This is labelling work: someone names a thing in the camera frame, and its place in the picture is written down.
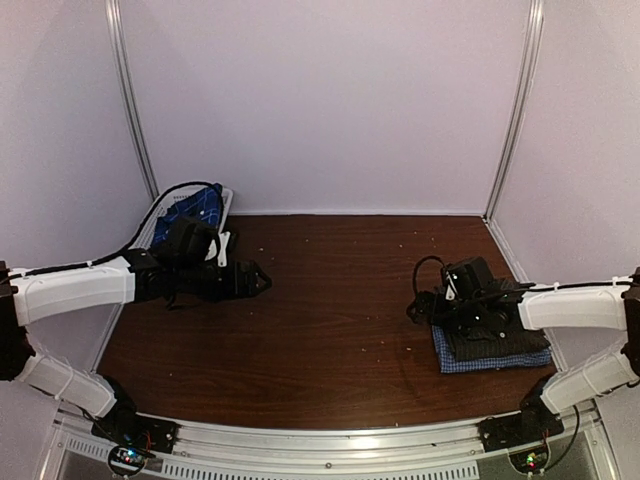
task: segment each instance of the stack of folded clothes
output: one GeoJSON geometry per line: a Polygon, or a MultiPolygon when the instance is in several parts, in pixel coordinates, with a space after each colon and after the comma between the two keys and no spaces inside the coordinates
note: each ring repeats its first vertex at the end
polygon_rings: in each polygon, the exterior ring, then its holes
{"type": "Polygon", "coordinates": [[[549,341],[542,332],[492,332],[474,327],[461,333],[433,326],[433,340],[442,373],[510,367],[540,367],[551,363],[549,341]]]}

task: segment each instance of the folded clothing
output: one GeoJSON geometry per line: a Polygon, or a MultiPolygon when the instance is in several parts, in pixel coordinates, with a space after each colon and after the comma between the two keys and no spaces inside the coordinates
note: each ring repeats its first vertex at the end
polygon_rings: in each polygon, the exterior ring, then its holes
{"type": "Polygon", "coordinates": [[[442,373],[462,373],[511,367],[542,367],[551,363],[551,350],[549,348],[535,353],[458,362],[451,352],[442,328],[434,325],[432,331],[438,361],[440,362],[440,371],[442,373]]]}
{"type": "Polygon", "coordinates": [[[507,331],[502,335],[486,329],[472,329],[466,336],[445,332],[447,344],[458,362],[535,353],[551,345],[540,331],[507,331]]]}
{"type": "Polygon", "coordinates": [[[169,207],[167,214],[158,217],[151,245],[167,239],[169,227],[179,216],[197,218],[214,227],[220,225],[223,201],[222,185],[216,183],[214,188],[206,187],[193,195],[180,200],[169,207]]]}

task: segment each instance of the dark wood tabletop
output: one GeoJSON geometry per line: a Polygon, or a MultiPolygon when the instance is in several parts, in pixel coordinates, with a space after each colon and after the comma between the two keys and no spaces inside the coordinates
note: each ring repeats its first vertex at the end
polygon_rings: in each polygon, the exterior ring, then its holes
{"type": "MultiPolygon", "coordinates": [[[[484,256],[510,272],[480,218],[231,217],[238,259],[273,288],[206,304],[179,297],[124,309],[99,368],[142,412],[264,428],[354,429],[516,410],[552,366],[441,374],[431,332],[411,323],[411,273],[425,255],[484,256]]],[[[439,282],[425,265],[421,288],[439,282]]]]}

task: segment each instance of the white backdrop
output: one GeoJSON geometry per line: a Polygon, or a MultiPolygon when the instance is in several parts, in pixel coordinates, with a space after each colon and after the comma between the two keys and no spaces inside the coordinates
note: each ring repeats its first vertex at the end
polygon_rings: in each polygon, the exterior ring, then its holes
{"type": "MultiPolygon", "coordinates": [[[[3,0],[0,258],[88,260],[120,247],[149,205],[122,108],[104,2],[3,0]]],[[[89,368],[110,307],[35,324],[38,341],[89,368]]],[[[0,477],[32,480],[57,404],[0,383],[0,477]]]]}
{"type": "Polygon", "coordinates": [[[529,1],[123,2],[160,187],[236,213],[484,211],[529,1]]]}
{"type": "MultiPolygon", "coordinates": [[[[538,69],[497,222],[527,276],[640,265],[640,4],[547,2],[538,69]]],[[[619,333],[556,329],[569,365],[619,333]]],[[[623,478],[638,478],[640,388],[599,401],[623,478]]]]}

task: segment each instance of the blue cloth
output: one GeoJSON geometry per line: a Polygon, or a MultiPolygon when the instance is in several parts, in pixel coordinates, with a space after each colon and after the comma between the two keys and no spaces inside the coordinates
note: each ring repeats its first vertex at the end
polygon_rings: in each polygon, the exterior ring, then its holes
{"type": "Polygon", "coordinates": [[[442,328],[432,326],[433,342],[436,346],[436,353],[440,361],[440,371],[442,373],[462,373],[476,370],[495,370],[496,368],[510,367],[541,367],[551,363],[551,350],[545,348],[536,353],[525,353],[521,355],[509,355],[500,358],[483,358],[469,362],[458,362],[453,357],[447,339],[442,328]]]}
{"type": "Polygon", "coordinates": [[[216,183],[214,188],[206,187],[190,197],[180,200],[169,207],[164,217],[158,217],[151,245],[167,239],[169,227],[181,215],[194,217],[209,225],[217,227],[222,218],[220,199],[222,185],[216,183]]]}

